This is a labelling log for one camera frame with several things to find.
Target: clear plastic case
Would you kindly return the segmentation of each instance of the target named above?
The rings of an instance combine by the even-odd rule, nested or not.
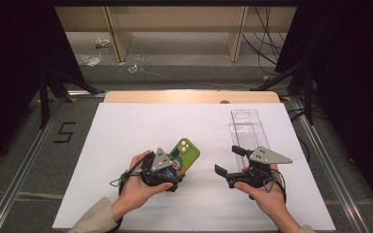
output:
[[[229,123],[232,145],[246,150],[255,150],[257,147],[269,149],[261,120],[256,110],[232,110]],[[238,169],[249,166],[248,158],[235,154]]]

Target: white sheet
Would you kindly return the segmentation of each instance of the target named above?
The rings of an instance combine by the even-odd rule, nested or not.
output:
[[[115,201],[118,189],[109,182],[128,168],[134,155],[158,147],[169,152],[181,138],[189,138],[201,155],[178,190],[156,195],[126,215],[121,230],[276,230],[247,194],[229,189],[214,172],[216,163],[237,171],[230,111],[243,109],[258,111],[270,149],[293,160],[279,170],[294,218],[316,230],[334,230],[282,104],[100,104],[53,228],[71,228],[103,196]]]

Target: beige sleeve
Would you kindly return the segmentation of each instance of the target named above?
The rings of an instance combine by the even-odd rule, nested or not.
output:
[[[114,220],[111,201],[103,197],[75,223],[68,233],[107,232],[115,226],[117,223]]]
[[[297,233],[315,233],[315,230],[309,225],[303,225]]]

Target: floor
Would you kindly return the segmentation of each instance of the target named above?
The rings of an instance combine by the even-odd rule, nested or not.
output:
[[[68,33],[71,46],[86,81],[99,89],[236,89],[245,90],[250,86],[264,83],[264,78],[273,78],[274,64],[264,58],[258,58],[253,49],[243,40],[239,60],[230,62],[228,49],[222,33],[136,33],[131,43],[131,52],[125,62],[117,62],[111,48],[96,49],[98,38],[109,40],[107,33]],[[246,38],[257,49],[260,41],[254,34]],[[285,35],[272,35],[277,47],[280,47]],[[261,51],[271,60],[275,60],[271,47],[262,45]],[[85,65],[83,58],[98,57],[101,61],[93,67]],[[271,88],[286,96],[288,81]],[[79,90],[68,84],[69,90]],[[291,96],[284,101],[287,110],[302,106],[303,96]],[[90,128],[97,105],[103,101],[99,96],[75,96],[67,102],[51,101],[51,127],[42,142],[36,142],[41,133],[39,96],[31,102],[30,113],[25,115],[17,134],[14,136],[8,152],[0,155],[0,202],[5,198],[8,187],[22,166],[23,159],[31,156],[31,164],[26,167],[24,179],[15,190],[15,199],[10,202],[8,211],[1,215],[0,232],[59,232],[51,229],[51,224],[66,191],[69,180],[79,159],[80,151]],[[348,152],[332,127],[315,98],[313,112],[315,125],[313,130],[325,148],[325,156],[311,140],[311,129],[303,121],[303,116],[293,121],[295,132],[305,143],[305,154],[309,154],[309,164],[329,213],[333,217],[336,232],[373,232],[373,193],[355,165],[348,160]],[[65,140],[58,130],[73,131],[72,143],[58,144]],[[341,178],[342,186],[351,196],[354,206],[359,209],[358,221],[363,222],[357,230],[351,216],[346,213],[339,192],[334,189],[334,181],[322,164],[322,158],[328,157]]]

